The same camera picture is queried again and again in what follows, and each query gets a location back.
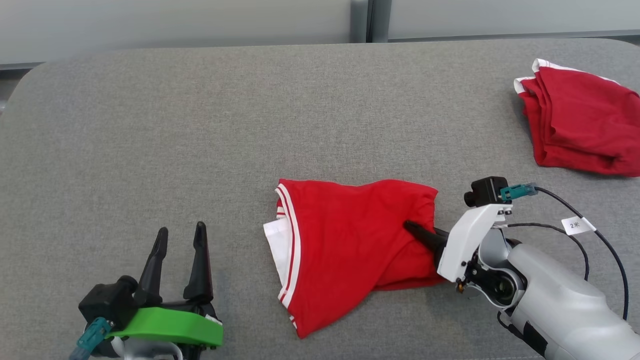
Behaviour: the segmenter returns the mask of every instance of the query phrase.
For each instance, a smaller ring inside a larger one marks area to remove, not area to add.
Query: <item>black cable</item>
[[[507,227],[518,227],[518,226],[546,227],[548,229],[553,229],[559,233],[567,235],[566,231],[560,229],[559,227],[555,227],[553,225],[548,225],[548,224],[539,224],[537,222],[522,222],[522,223],[507,225]],[[584,250],[584,247],[582,246],[580,241],[578,241],[578,239],[576,239],[573,235],[567,235],[567,236],[569,236],[569,239],[573,240],[573,242],[576,245],[578,245],[578,247],[580,248],[580,251],[582,252],[582,256],[584,257],[584,280],[588,281],[589,280],[589,256],[587,255],[587,252]]]
[[[509,330],[509,327],[507,326],[507,324],[505,324],[505,323],[502,321],[502,318],[500,317],[500,315],[501,315],[501,312],[500,312],[500,311],[498,311],[498,323],[499,323],[503,328],[505,328],[505,329]]]
[[[569,205],[568,202],[564,201],[564,199],[561,198],[560,196],[550,192],[545,188],[540,188],[538,186],[535,186],[534,189],[539,192],[546,193],[547,195],[551,196],[555,200],[558,200],[562,205],[566,206],[567,209],[571,210],[572,213],[576,214],[579,218],[584,217],[575,208],[573,208],[573,206]],[[600,240],[602,240],[602,242],[604,243],[604,245],[607,246],[609,251],[611,251],[613,258],[616,260],[616,263],[618,264],[618,268],[620,268],[620,275],[622,275],[622,285],[624,287],[624,292],[625,292],[625,307],[624,307],[624,310],[622,311],[622,319],[627,320],[627,315],[629,312],[629,283],[627,281],[627,272],[625,271],[625,267],[622,265],[622,260],[620,260],[618,253],[613,248],[611,243],[609,243],[609,240],[607,240],[607,238],[605,238],[604,235],[602,235],[599,230],[596,230],[594,233],[596,234],[597,237],[600,238]]]

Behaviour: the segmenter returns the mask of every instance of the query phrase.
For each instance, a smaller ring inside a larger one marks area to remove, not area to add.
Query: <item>red fabric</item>
[[[280,296],[300,338],[338,320],[372,290],[442,281],[432,253],[403,228],[411,219],[433,230],[435,189],[398,180],[344,186],[281,179],[277,192],[278,206],[285,209],[291,226],[297,222],[300,236],[299,243],[292,242],[287,284]],[[293,279],[296,252],[300,263]]]
[[[640,176],[640,97],[586,72],[541,66],[520,83],[536,162]]]

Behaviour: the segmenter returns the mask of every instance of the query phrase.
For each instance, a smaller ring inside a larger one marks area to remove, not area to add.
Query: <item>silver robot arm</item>
[[[468,210],[446,235],[405,227],[434,251],[438,273],[459,292],[475,288],[498,308],[505,328],[547,360],[640,360],[640,336],[613,313],[605,295],[526,243],[505,239],[496,222],[513,205],[502,177],[472,183]]]
[[[513,247],[507,259],[527,286],[503,314],[537,353],[548,360],[640,359],[640,336],[609,309],[602,291],[531,245]]]

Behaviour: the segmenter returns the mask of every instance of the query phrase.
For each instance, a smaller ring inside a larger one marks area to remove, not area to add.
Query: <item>red garment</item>
[[[640,176],[640,97],[617,82],[536,59],[518,78],[541,166]]]
[[[433,255],[403,228],[433,231],[428,186],[382,180],[363,186],[281,179],[277,221],[264,224],[287,308],[304,338],[356,307],[372,290],[430,286]]]

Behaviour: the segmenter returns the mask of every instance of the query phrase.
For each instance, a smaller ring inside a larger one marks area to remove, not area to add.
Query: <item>gray cushion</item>
[[[180,299],[198,220],[226,330],[203,359],[536,357],[483,297],[451,284],[372,293],[299,340],[262,233],[279,177],[428,184],[444,229],[471,181],[536,181],[615,245],[638,328],[639,183],[535,164],[513,79],[536,57],[640,89],[640,48],[595,39],[147,49],[39,66],[0,117],[0,358],[68,356],[84,325],[77,303],[94,284],[139,277],[162,226],[161,295]],[[518,200],[512,221],[571,215],[539,195]],[[564,236],[508,234],[582,273]],[[620,312],[615,262],[593,234],[580,238],[591,282]]]

